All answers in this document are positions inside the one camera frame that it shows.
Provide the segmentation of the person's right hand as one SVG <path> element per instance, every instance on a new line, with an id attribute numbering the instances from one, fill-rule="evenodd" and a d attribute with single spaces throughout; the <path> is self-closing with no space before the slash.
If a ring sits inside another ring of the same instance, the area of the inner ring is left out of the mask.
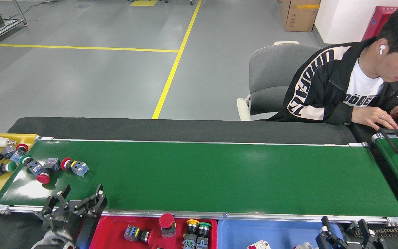
<path id="1" fill-rule="evenodd" d="M 380 127 L 398 129 L 391 115 L 378 107 L 354 107 L 351 122 L 371 127 L 374 130 L 379 130 Z"/>

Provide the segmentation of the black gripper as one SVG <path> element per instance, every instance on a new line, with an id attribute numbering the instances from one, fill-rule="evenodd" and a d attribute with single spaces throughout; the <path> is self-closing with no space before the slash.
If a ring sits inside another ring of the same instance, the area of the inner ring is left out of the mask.
<path id="1" fill-rule="evenodd" d="M 103 192 L 104 186 L 100 184 L 95 193 L 83 200 L 73 200 L 72 208 L 68 209 L 66 198 L 71 191 L 71 186 L 66 185 L 62 191 L 56 195 L 47 198 L 46 203 L 41 210 L 44 216 L 43 230 L 46 234 L 66 239 L 77 239 L 84 216 L 97 218 L 102 214 L 107 199 Z M 57 203 L 60 207 L 53 211 Z"/>

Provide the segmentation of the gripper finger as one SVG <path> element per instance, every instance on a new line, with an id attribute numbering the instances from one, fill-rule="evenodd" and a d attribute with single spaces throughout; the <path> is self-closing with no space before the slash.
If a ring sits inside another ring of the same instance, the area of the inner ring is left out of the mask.
<path id="1" fill-rule="evenodd" d="M 322 230 L 316 236 L 319 249 L 348 249 L 349 245 L 332 232 L 327 216 L 323 216 L 321 221 Z"/>
<path id="2" fill-rule="evenodd" d="M 348 228 L 348 233 L 350 234 L 357 231 L 360 231 L 363 236 L 363 242 L 361 243 L 362 249 L 379 249 L 379 241 L 377 239 L 376 232 L 368 228 L 364 219 L 360 219 L 358 222 L 352 222 Z"/>

